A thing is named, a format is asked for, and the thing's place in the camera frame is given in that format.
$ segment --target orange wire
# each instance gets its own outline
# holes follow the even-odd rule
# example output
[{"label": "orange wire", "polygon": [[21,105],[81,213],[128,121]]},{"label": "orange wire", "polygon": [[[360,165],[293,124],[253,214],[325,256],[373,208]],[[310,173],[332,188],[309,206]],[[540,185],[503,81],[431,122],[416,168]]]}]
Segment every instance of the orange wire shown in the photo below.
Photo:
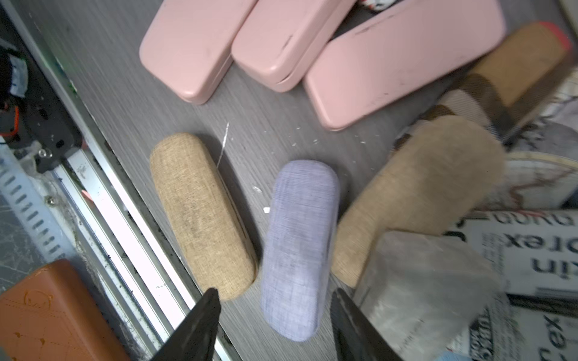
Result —
[{"label": "orange wire", "polygon": [[14,107],[14,129],[10,133],[0,133],[3,137],[12,137],[18,133],[18,124],[20,123],[20,109],[16,105]]}]

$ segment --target lavender glasses case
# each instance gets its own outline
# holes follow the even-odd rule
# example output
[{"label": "lavender glasses case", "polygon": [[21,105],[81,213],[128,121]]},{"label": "lavender glasses case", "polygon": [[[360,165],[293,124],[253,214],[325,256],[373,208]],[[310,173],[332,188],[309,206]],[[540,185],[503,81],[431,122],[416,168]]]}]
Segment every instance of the lavender glasses case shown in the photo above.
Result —
[{"label": "lavender glasses case", "polygon": [[339,180],[327,165],[293,161],[279,173],[263,257],[261,308],[282,336],[305,341],[324,310]]}]

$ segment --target scratch mark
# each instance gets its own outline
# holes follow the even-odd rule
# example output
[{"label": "scratch mark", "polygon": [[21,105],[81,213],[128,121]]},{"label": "scratch mark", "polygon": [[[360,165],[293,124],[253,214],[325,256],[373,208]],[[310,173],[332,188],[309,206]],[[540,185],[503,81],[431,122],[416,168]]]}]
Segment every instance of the scratch mark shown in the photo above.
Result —
[{"label": "scratch mark", "polygon": [[383,94],[379,95],[377,98],[375,98],[374,100],[372,100],[371,102],[369,102],[369,104],[367,104],[365,107],[374,107],[378,104],[381,104],[383,99],[387,98],[388,96],[389,96],[389,93],[383,93]]},{"label": "scratch mark", "polygon": [[293,35],[290,35],[289,38],[287,38],[287,41],[285,42],[285,44],[284,44],[283,47],[281,48],[281,52],[283,52],[283,50],[285,50],[285,48],[287,47],[287,45],[289,45],[289,42],[291,41],[291,39],[293,39]]},{"label": "scratch mark", "polygon": [[374,28],[374,27],[376,27],[377,25],[383,23],[384,21],[389,20],[389,19],[391,19],[391,18],[394,18],[394,17],[396,17],[396,16],[399,16],[400,14],[406,12],[407,10],[409,10],[409,9],[411,9],[411,8],[413,8],[414,6],[417,6],[417,5],[418,5],[418,3],[414,3],[414,4],[412,4],[412,6],[408,6],[408,7],[406,7],[405,9],[402,9],[401,11],[397,11],[397,12],[395,12],[395,11],[394,11],[395,8],[393,8],[393,9],[390,10],[391,12],[393,12],[393,14],[387,16],[385,19],[381,19],[380,21],[376,22],[375,24],[371,24],[371,25],[369,25],[369,26],[367,26],[367,27],[359,30],[358,32],[356,32],[355,34],[353,34],[353,36],[357,36],[357,35],[363,34],[364,32],[368,32],[368,31],[370,31],[372,28]]},{"label": "scratch mark", "polygon": [[225,152],[225,146],[227,145],[227,136],[229,135],[229,122],[227,122],[227,127],[225,128],[225,136],[223,137],[223,147],[221,148],[221,154],[218,156],[217,169],[221,165],[221,159],[223,158],[223,153]]},{"label": "scratch mark", "polygon": [[15,269],[15,268],[12,268],[12,267],[9,267],[9,266],[0,265],[0,267],[4,267],[4,268],[7,268],[7,269],[9,269],[9,270],[13,270],[13,271],[19,272],[19,273],[21,273],[21,274],[25,274],[26,276],[28,275],[28,273],[26,273],[26,272],[23,272],[23,271],[21,271],[21,270],[17,270],[17,269]]}]

